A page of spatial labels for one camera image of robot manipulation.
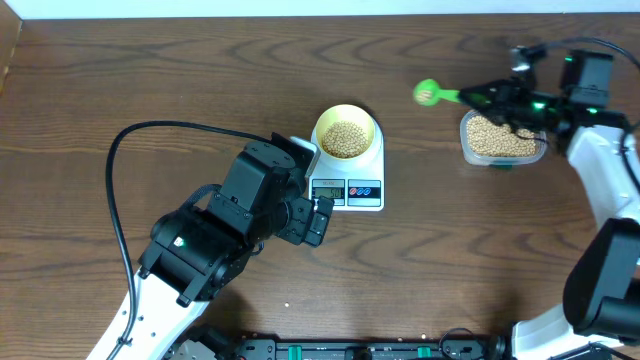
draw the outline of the brown wooden surface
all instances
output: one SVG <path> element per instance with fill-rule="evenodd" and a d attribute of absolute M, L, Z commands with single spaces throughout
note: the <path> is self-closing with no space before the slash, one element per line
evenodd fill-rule
<path fill-rule="evenodd" d="M 21 24 L 20 18 L 9 8 L 4 0 L 0 0 L 0 94 L 2 93 L 4 79 L 9 72 L 13 49 L 18 42 Z"/>
<path fill-rule="evenodd" d="M 318 249 L 276 240 L 210 306 L 223 329 L 283 338 L 496 332 L 561 301 L 595 234 L 582 185 L 548 154 L 511 171 L 462 157 L 466 109 L 419 107 L 434 77 L 507 76 L 506 50 L 575 35 L 640 54 L 637 15 L 416 16 L 27 22 L 0 98 L 0 358 L 83 358 L 126 283 L 104 190 L 108 146 L 149 119 L 310 136 L 318 115 L 370 107 L 386 140 L 386 208 L 336 213 Z M 564 55 L 542 67 L 555 90 Z M 640 113 L 616 63 L 612 108 Z M 131 256 L 244 142 L 150 129 L 124 141 L 118 208 Z"/>

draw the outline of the bowl of beans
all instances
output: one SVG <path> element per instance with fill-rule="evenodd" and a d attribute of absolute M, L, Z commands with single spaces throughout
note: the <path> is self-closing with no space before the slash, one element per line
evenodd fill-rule
<path fill-rule="evenodd" d="M 464 158 L 473 165 L 524 165 L 544 155 L 544 132 L 526 129 L 511 131 L 509 125 L 495 125 L 476 111 L 469 111 L 460 122 L 460 142 Z"/>
<path fill-rule="evenodd" d="M 311 136 L 320 148 L 320 161 L 340 171 L 370 163 L 382 142 L 375 121 L 354 105 L 336 105 L 325 111 Z"/>

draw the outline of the green spoon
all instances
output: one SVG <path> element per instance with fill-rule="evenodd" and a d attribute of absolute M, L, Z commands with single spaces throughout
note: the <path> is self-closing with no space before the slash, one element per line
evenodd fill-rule
<path fill-rule="evenodd" d="M 459 103 L 458 90 L 443 90 L 433 79 L 421 81 L 415 89 L 413 89 L 413 99 L 420 105 L 433 106 L 445 99 L 451 102 Z"/>

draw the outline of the white wall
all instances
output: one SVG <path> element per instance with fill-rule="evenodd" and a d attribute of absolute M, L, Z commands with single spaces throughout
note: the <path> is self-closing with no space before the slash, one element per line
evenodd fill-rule
<path fill-rule="evenodd" d="M 5 0 L 24 20 L 640 12 L 638 0 Z"/>

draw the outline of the bowl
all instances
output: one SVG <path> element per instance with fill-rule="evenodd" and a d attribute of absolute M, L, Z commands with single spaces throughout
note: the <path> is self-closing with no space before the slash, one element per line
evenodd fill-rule
<path fill-rule="evenodd" d="M 368 143 L 367 150 L 348 159 L 335 157 L 325 151 L 322 146 L 324 135 L 331 125 L 339 121 L 352 122 L 364 130 Z M 380 128 L 371 115 L 357 106 L 343 104 L 331 107 L 320 115 L 311 134 L 311 142 L 320 148 L 320 162 L 336 170 L 347 172 L 364 167 L 375 158 L 382 143 L 382 136 Z"/>
<path fill-rule="evenodd" d="M 526 157 L 512 157 L 512 156 L 484 156 L 476 154 L 469 145 L 469 134 L 467 134 L 467 123 L 474 116 L 482 116 L 477 111 L 471 110 L 465 114 L 460 122 L 460 143 L 462 144 L 462 152 L 464 153 L 464 159 L 469 164 L 481 165 L 481 166 L 511 166 L 511 165 L 525 165 L 532 164 L 542 158 L 544 152 L 547 150 L 547 136 L 544 131 L 541 131 L 536 135 L 537 138 L 544 141 L 535 141 L 536 153 L 532 156 Z"/>

